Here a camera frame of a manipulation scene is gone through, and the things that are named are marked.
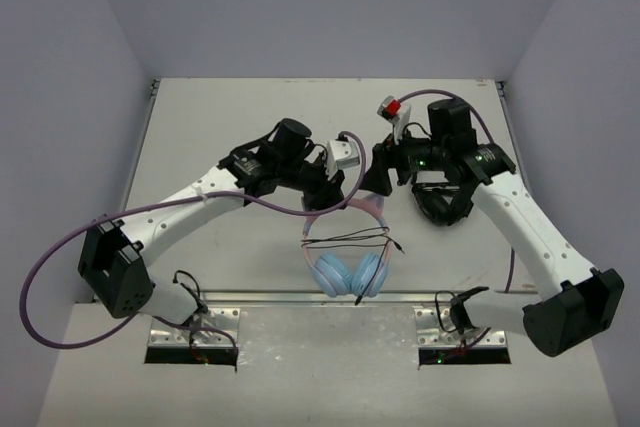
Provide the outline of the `pink blue cat-ear headphones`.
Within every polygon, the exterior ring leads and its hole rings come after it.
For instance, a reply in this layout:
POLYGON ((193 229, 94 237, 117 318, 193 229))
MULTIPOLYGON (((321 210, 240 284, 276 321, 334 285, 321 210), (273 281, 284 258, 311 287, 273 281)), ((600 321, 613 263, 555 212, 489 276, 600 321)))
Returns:
POLYGON ((360 303, 376 296, 389 273, 396 247, 383 217, 384 198, 368 194, 352 198, 347 206, 368 214, 374 225, 352 233, 318 238, 311 229, 318 217, 308 216, 301 234, 301 248, 307 269, 320 290, 330 298, 352 295, 360 303))

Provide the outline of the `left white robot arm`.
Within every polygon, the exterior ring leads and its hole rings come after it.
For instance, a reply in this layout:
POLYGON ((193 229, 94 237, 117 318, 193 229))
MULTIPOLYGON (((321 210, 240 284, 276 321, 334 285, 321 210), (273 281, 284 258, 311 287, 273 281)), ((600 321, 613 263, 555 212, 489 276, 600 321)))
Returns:
POLYGON ((152 278, 149 267, 172 245, 225 213, 279 187, 299 191, 307 211, 343 199, 345 165, 359 162, 345 136, 326 144, 314 160, 310 130, 285 118, 271 133, 234 148, 187 187, 124 219, 104 218, 88 229, 79 273, 115 319, 138 312, 183 325, 204 305, 181 286, 152 278))

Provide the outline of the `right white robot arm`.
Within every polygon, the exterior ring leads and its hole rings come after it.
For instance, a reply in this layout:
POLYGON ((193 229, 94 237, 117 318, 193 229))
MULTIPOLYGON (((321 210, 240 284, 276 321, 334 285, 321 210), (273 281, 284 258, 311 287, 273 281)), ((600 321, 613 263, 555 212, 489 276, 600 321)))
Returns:
POLYGON ((392 132, 374 145, 361 188, 388 197, 389 172, 405 185, 420 172, 443 173, 456 188, 453 216, 482 211, 524 264, 538 301, 524 303, 513 294, 478 286, 453 295, 449 318, 466 338, 476 329, 498 328, 526 336, 544 355, 556 357, 606 331, 624 291, 613 269, 601 270, 573 248, 535 202, 516 164, 495 142, 479 143, 471 120, 476 110, 446 92, 427 107, 430 133, 407 133, 410 110, 386 98, 377 110, 392 132))

